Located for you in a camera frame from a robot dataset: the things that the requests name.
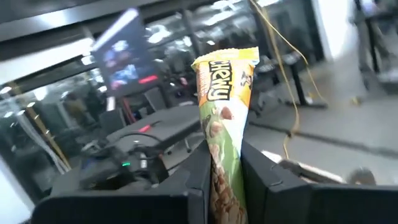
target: yellow cable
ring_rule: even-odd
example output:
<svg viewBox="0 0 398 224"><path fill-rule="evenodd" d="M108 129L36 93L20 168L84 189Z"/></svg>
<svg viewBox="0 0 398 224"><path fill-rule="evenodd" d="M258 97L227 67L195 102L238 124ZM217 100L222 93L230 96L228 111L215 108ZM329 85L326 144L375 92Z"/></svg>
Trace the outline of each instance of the yellow cable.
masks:
<svg viewBox="0 0 398 224"><path fill-rule="evenodd" d="M308 76L310 77L310 79L311 79L311 82L312 82L312 85L313 85L313 87L314 87L314 89L315 89L315 91L316 91L316 93L317 93L317 95L318 95L318 97L323 101L323 102L325 102L327 105L329 105L329 103L328 103L328 101L322 96L322 94L319 92L319 89L318 89L318 87L317 87L317 84L315 83L315 80L313 79L313 76L312 76L312 73L311 73L311 70L310 70L310 64L308 63L308 60L307 60L307 58L304 56L304 54L303 53L301 53L301 51L299 51L296 47L294 47L282 34L280 34L280 32L271 24L271 22L270 22L270 20L268 19L268 13L267 13L267 10L265 9L265 7L263 8L263 12L264 12L264 15L261 13L261 10L259 9L259 7L256 5L256 4L254 4L254 6L256 7L256 9L257 9L257 11L258 11L258 13L261 15L261 17L264 19L264 21L266 22L266 24L267 24L267 27L268 28L271 28L276 34L278 34L278 36L282 39L282 40L284 40L284 42L287 44L287 45L289 45L289 47L291 47L294 51L296 51L302 58L303 58L303 60L304 60L304 62L305 62L305 69L307 70L307 73L308 73Z"/></svg>
<svg viewBox="0 0 398 224"><path fill-rule="evenodd" d="M22 92L19 90L19 87L15 83L10 82L9 86L14 90L16 95L21 95L22 94ZM60 156L62 162L66 165L67 168L71 169L67 158L63 154L63 152L60 149L60 147L58 146L58 144L53 140L53 138L51 137L50 133L46 133L47 132L47 128L44 126L44 124L43 124L42 120L40 119L40 117L37 117L36 119L34 119L36 117L36 115L37 115L36 112L32 108L29 108L29 107L27 107L26 109L28 111L29 116L35 121L36 125L41 130L42 134L49 140L51 146L55 149L57 154Z"/></svg>
<svg viewBox="0 0 398 224"><path fill-rule="evenodd" d="M295 134L295 133L299 130L299 128L300 128L300 114L299 114L299 109L297 108L297 105L296 105L296 103L295 103L294 94L293 94L292 88L290 87L289 79L287 78L287 75L286 75L285 69L284 69L284 65L283 65L283 62L282 62L282 57L280 56L279 49L278 49L278 46L277 46L277 44L276 44L275 35L274 35L274 30L275 30L277 33L278 33L278 31L277 31L277 30L275 29L275 27L272 26L272 24L269 22L267 11L266 11L265 9L261 10L253 0L250 0L250 1L251 1L251 3L253 4L253 6L256 8L256 11L258 12L258 14L261 15L261 17L265 20L265 22L266 22L266 24L267 24L267 29L268 29L268 32L269 32L270 37L271 37L272 46L273 46L273 48L274 48L274 50L275 50L275 54L276 54L276 58L277 58L277 61L278 61L278 64L279 64L279 68L280 68L280 70L281 70L281 72L282 72L282 75L283 75L283 77L284 77L284 80L285 80L285 82L286 82L287 89L288 89L289 95L290 95L290 97L291 97L291 99L292 99L292 103L293 103L293 107L294 107L294 111L295 111L295 121L294 121L294 125L293 125L293 127L291 128L291 130L290 130L290 134L287 134L287 135L286 135L286 137L284 138L284 142L283 142L283 148L284 148L284 152L285 152L285 157L286 157L286 159L289 159L289 152L288 152L288 150L287 150L287 143L289 142L289 140L294 136L294 134Z"/></svg>

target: television screen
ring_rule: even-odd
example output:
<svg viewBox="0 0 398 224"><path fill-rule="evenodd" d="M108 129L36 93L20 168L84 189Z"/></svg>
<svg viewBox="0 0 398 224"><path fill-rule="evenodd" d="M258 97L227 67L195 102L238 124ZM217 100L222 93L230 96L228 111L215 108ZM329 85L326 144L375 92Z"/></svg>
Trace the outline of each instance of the television screen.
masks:
<svg viewBox="0 0 398 224"><path fill-rule="evenodd" d="M158 79L137 9L128 9L93 46L108 96L122 97L150 88Z"/></svg>

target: yellow wrapper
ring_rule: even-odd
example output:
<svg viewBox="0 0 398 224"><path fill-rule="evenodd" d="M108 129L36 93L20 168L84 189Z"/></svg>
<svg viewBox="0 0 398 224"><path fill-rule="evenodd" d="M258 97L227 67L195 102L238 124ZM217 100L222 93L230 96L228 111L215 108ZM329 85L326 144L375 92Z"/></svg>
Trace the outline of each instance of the yellow wrapper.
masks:
<svg viewBox="0 0 398 224"><path fill-rule="evenodd" d="M201 126L213 158L210 205L216 222L246 224L240 161L258 48L217 50L198 57Z"/></svg>

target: black cord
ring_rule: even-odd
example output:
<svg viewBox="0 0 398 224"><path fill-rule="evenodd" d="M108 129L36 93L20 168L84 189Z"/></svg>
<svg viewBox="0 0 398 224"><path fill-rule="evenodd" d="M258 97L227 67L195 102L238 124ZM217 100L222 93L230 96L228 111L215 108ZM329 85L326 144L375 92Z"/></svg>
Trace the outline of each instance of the black cord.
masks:
<svg viewBox="0 0 398 224"><path fill-rule="evenodd" d="M135 135L147 136L148 138L155 139L157 142L162 143L162 140L160 140L158 137L153 136L151 134L142 133L142 132L139 132L139 131L131 131L131 132L128 132L128 133L124 133L124 134L122 134L120 137L118 137L116 140L114 140L111 143L119 141L122 138L125 138L125 137L128 137L128 136L135 136Z"/></svg>

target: glass wall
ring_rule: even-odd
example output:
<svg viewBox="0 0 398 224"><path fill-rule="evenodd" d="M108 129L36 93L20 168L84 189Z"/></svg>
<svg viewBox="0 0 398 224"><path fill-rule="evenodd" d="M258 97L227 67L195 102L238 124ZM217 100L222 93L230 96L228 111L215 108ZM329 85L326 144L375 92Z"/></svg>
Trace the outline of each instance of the glass wall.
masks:
<svg viewBox="0 0 398 224"><path fill-rule="evenodd" d="M306 0L258 0L262 10L266 10L272 25L293 46L308 58L310 63L323 60L323 50L317 29L317 22L311 1ZM261 23L265 33L265 41L272 49L268 28ZM282 38L275 34L281 53L286 54L294 50ZM273 50L268 50L269 57L275 57Z"/></svg>
<svg viewBox="0 0 398 224"><path fill-rule="evenodd" d="M188 33L180 13L146 25L150 51L174 103L196 90L195 74L190 67L198 56L193 49L193 39L198 40L200 54L232 47L254 47L266 42L260 39L259 33L263 30L258 29L246 1L224 2L187 12L193 34ZM298 45L301 41L313 49L311 30L305 26L300 4L288 2L289 6L279 3L266 6L272 20L283 35L291 37L290 41ZM76 167L81 148L104 137L99 116L106 110L107 89L90 55L15 82L17 88L8 83L0 90L3 98L0 101L0 141L5 146L0 150L9 154L7 160L13 170L19 170L29 179L25 188L37 188L46 195L61 172L58 163L44 149L58 155L59 150L62 151L65 163ZM153 113L143 95L128 96L125 100L136 119Z"/></svg>

